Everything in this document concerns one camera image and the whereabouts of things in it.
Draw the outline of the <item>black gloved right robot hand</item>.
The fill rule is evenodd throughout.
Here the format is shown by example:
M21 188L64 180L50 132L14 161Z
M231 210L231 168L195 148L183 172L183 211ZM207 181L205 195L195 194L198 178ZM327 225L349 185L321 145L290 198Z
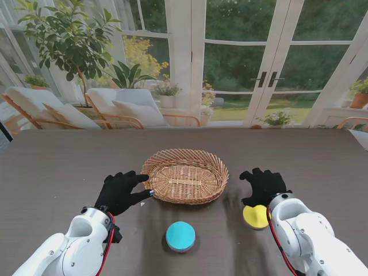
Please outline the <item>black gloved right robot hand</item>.
M249 182L252 188L251 197L241 200L244 206L262 205L268 207L277 194L287 192L285 182L278 172L273 173L270 170L262 171L260 168L253 168L252 172L242 172L239 179Z

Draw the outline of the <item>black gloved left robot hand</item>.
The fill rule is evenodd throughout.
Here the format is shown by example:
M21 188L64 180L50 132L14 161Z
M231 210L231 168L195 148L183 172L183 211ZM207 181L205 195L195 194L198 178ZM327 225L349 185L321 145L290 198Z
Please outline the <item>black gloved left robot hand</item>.
M115 176L108 175L94 207L109 212L112 216L118 216L131 206L155 194L155 191L151 189L145 189L138 193L132 192L139 183L148 180L148 175L136 174L135 171L129 171L125 174L118 172Z

